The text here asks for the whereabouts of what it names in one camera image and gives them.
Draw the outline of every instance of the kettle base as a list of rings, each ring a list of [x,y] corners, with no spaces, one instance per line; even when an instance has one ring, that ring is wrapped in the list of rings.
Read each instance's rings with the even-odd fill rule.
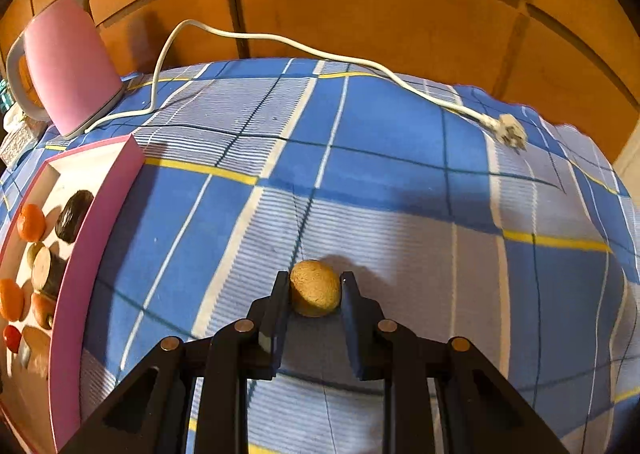
[[[64,138],[65,140],[72,140],[76,136],[80,136],[84,132],[84,130],[87,127],[89,127],[92,123],[94,123],[96,120],[100,120],[103,116],[106,116],[107,114],[109,114],[109,112],[116,106],[116,104],[122,98],[122,95],[124,94],[124,90],[125,90],[125,84],[126,84],[125,82],[122,83],[122,86],[120,87],[118,92],[115,95],[113,95],[113,97],[111,97],[110,100],[106,104],[104,104],[103,107],[101,107],[97,113],[92,114],[92,116],[89,117],[89,119],[85,120],[77,129],[74,129],[68,134],[63,134],[62,138]]]

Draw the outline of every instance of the red tomato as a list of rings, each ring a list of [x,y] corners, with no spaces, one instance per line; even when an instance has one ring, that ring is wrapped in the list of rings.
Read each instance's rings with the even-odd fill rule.
[[[10,324],[5,326],[4,331],[2,332],[2,338],[4,339],[4,344],[7,349],[12,353],[17,354],[18,348],[20,347],[20,339],[22,338],[18,328],[11,326]]]

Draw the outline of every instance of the pink electric kettle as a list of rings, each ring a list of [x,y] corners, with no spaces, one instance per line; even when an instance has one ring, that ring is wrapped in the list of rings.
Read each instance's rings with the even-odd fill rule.
[[[51,120],[66,139],[111,111],[124,92],[86,5],[88,0],[55,0],[31,19],[6,58],[9,86],[24,113]],[[22,55],[46,111],[24,90]]]

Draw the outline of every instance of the orange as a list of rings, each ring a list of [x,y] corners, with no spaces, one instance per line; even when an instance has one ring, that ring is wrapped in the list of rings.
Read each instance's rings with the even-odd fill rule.
[[[22,288],[13,279],[0,279],[0,315],[9,322],[20,320],[24,309]]]
[[[17,222],[18,235],[31,243],[39,241],[47,227],[40,207],[30,203],[22,207]]]

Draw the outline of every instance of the metal pin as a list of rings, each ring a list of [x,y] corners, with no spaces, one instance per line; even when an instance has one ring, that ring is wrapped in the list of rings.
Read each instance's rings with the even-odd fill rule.
[[[454,351],[464,353],[465,351],[469,351],[469,349],[471,348],[471,342],[469,342],[464,337],[456,337],[451,341],[451,347],[454,349]]]
[[[178,337],[164,337],[160,341],[160,347],[165,351],[173,351],[180,345],[180,339]]]
[[[240,319],[234,324],[234,328],[239,333],[246,333],[254,328],[254,323],[249,319]]]
[[[384,333],[393,333],[398,329],[398,323],[395,320],[384,319],[378,322],[378,329]]]

